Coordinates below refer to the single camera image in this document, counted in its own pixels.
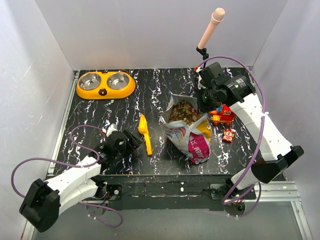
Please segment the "yellow plastic scoop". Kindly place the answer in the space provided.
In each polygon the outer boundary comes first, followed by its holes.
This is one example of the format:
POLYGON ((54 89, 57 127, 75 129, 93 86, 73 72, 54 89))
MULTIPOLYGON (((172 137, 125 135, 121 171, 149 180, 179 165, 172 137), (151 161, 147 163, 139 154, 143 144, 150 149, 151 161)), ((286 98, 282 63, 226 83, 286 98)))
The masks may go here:
POLYGON ((147 155, 151 156, 153 154, 152 144, 148 130, 148 123, 143 113, 140 114, 138 132, 144 137, 147 155))

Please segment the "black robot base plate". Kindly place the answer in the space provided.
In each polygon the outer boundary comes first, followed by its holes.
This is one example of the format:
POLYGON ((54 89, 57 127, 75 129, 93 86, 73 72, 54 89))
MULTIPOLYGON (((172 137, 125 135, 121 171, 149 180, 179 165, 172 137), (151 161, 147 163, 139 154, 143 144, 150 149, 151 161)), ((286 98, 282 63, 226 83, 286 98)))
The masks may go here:
POLYGON ((209 194, 212 184, 224 185, 230 174, 97 175, 92 179, 109 192, 116 210, 208 209, 223 211, 221 197, 209 194))

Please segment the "cat food bag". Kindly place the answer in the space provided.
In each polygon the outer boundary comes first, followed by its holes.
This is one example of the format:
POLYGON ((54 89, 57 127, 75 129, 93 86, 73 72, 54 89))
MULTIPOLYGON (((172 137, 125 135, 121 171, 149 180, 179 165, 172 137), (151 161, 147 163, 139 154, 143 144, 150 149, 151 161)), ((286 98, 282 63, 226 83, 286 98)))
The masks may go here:
POLYGON ((211 125, 198 110, 197 99, 170 94, 167 109, 160 115, 167 138, 194 164, 206 162, 211 154, 211 125))

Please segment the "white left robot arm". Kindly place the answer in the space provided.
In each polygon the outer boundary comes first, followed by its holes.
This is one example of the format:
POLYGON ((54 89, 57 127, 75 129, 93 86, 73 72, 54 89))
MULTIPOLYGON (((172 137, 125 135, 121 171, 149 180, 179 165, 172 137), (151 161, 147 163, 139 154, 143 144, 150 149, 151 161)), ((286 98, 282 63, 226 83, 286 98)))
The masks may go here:
POLYGON ((39 178, 30 185, 19 213, 40 233, 51 228, 64 211, 85 199, 102 200, 101 207, 110 209, 106 202, 115 189, 97 177, 113 162, 131 156, 142 141, 128 130, 117 130, 114 124, 102 133, 105 141, 94 149, 87 148, 88 155, 78 164, 53 178, 39 178))

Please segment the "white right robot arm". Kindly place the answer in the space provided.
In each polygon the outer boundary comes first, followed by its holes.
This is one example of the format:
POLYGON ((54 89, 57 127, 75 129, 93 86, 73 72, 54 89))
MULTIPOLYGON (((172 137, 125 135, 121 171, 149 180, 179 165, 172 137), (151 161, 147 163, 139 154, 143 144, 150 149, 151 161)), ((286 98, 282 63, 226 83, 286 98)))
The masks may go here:
POLYGON ((203 113, 220 103, 227 105, 242 121, 256 142, 246 168, 238 171, 216 190, 223 200, 242 198, 255 184, 268 184, 304 154, 300 145, 292 145, 277 129, 265 105, 259 100, 252 81, 244 75, 230 77, 224 72, 195 74, 195 96, 203 113))

